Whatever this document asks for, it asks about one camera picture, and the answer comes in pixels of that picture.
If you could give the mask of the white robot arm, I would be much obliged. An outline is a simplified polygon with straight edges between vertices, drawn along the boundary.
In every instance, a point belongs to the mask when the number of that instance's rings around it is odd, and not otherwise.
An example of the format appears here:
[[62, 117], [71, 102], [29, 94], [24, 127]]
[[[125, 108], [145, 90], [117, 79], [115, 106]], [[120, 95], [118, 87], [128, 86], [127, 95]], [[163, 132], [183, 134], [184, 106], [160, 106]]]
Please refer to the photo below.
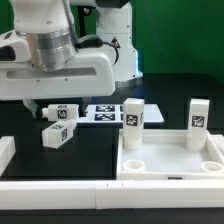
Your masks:
[[96, 96], [141, 79], [130, 0], [9, 0], [14, 29], [0, 35], [0, 100]]

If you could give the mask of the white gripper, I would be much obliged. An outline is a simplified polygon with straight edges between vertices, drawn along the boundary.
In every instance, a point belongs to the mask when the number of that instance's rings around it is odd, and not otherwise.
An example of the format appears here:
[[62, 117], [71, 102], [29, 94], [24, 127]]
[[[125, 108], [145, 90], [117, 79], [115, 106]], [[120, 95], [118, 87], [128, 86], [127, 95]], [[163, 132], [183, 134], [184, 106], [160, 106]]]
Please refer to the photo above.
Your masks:
[[14, 30], [0, 35], [0, 54], [10, 47], [13, 61], [0, 59], [0, 100], [24, 100], [23, 105], [38, 118], [32, 99], [83, 97], [80, 116], [85, 117], [90, 96], [107, 96], [115, 91], [111, 48], [84, 48], [56, 71], [38, 71], [30, 63], [28, 43]]

